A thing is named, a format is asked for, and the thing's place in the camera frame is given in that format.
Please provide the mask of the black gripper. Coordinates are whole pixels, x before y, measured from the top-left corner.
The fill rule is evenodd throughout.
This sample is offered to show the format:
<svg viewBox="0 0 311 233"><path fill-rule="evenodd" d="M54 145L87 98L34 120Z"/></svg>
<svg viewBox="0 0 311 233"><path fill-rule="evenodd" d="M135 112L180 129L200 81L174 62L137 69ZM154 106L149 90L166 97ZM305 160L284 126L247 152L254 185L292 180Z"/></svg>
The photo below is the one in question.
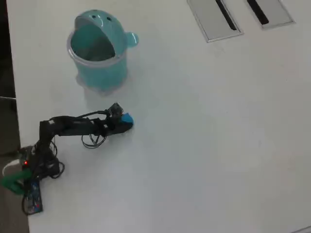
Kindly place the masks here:
<svg viewBox="0 0 311 233"><path fill-rule="evenodd" d="M131 122L121 122L121 117L109 117L102 120L95 118L93 120L95 126L95 136L110 136L115 134L125 133L133 127Z"/></svg>

